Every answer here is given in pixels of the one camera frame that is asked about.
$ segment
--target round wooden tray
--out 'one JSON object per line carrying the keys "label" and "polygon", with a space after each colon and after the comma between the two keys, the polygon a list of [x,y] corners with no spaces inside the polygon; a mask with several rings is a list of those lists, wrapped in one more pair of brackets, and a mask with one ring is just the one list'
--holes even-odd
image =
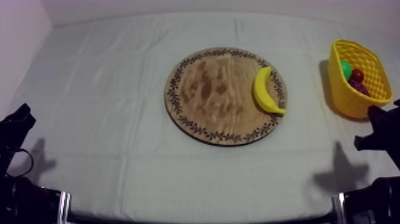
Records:
{"label": "round wooden tray", "polygon": [[[210,48],[182,60],[164,90],[167,111],[181,130],[214,145],[248,144],[267,136],[282,115],[266,113],[255,102],[253,81],[265,59],[236,48]],[[286,108],[285,83],[271,66],[268,93]]]}

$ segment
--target green ball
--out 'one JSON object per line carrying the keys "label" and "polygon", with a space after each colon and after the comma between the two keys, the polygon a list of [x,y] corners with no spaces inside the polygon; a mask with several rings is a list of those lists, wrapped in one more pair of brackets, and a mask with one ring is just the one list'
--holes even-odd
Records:
{"label": "green ball", "polygon": [[348,81],[348,80],[350,79],[351,71],[352,71],[353,69],[351,68],[350,63],[348,63],[348,62],[345,61],[345,60],[341,60],[341,61],[340,61],[340,65],[342,66],[343,74],[345,74],[345,78],[346,78],[346,80]]}

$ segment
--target white table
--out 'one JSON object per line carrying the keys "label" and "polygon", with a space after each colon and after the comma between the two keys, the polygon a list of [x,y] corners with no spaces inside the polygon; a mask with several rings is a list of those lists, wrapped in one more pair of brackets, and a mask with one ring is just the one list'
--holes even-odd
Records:
{"label": "white table", "polygon": [[[23,102],[31,106],[37,123],[24,147],[44,148],[38,184],[71,193],[73,211],[165,222],[325,214],[331,195],[399,175],[385,152],[354,148],[355,135],[371,133],[368,122],[344,119],[327,105],[325,60],[335,39],[374,51],[400,98],[396,37],[278,15],[180,13],[55,29],[10,111]],[[281,124],[245,147],[193,140],[164,108],[171,69],[218,46],[264,57],[287,86]]]}

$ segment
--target plastic basket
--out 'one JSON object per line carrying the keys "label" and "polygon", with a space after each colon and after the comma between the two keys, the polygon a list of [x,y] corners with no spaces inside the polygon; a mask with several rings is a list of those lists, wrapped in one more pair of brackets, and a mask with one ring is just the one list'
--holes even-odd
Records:
{"label": "plastic basket", "polygon": [[[353,69],[360,69],[364,73],[362,83],[371,97],[350,86],[343,74],[340,60],[348,61]],[[328,75],[333,104],[349,117],[365,118],[369,106],[382,107],[393,99],[388,78],[378,56],[356,42],[340,39],[334,41],[330,51]]]}

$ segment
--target yellow banana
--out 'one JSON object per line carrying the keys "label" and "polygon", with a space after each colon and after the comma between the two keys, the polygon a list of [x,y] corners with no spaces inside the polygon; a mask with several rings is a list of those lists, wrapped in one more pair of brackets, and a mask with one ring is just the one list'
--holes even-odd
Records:
{"label": "yellow banana", "polygon": [[265,84],[268,81],[268,78],[271,74],[271,67],[262,68],[257,77],[254,80],[253,92],[254,98],[257,101],[258,105],[269,113],[278,113],[285,114],[286,110],[279,108],[274,100],[271,98],[270,94],[267,92],[267,88]]}

